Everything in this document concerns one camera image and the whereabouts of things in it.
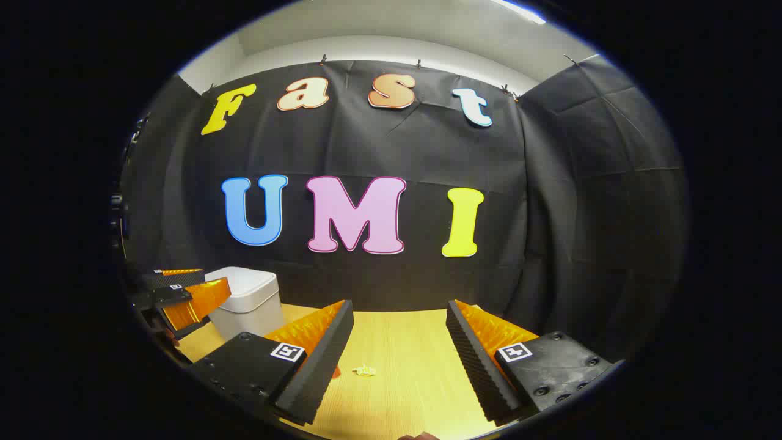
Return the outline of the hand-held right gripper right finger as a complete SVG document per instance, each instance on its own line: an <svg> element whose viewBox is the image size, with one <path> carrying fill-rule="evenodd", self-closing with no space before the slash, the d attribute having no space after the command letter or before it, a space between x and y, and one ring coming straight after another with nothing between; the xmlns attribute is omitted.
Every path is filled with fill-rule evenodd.
<svg viewBox="0 0 782 440"><path fill-rule="evenodd" d="M478 403L502 426L581 393L615 365L565 332L536 335L462 301L449 301L446 327Z"/></svg>

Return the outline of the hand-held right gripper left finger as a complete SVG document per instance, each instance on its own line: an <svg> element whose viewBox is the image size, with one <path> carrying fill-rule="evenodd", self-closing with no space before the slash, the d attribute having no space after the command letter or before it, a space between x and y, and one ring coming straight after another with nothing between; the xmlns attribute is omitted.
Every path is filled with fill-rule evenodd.
<svg viewBox="0 0 782 440"><path fill-rule="evenodd" d="M354 326L341 300L265 336L240 332L188 367L195 379L265 421L315 421Z"/></svg>

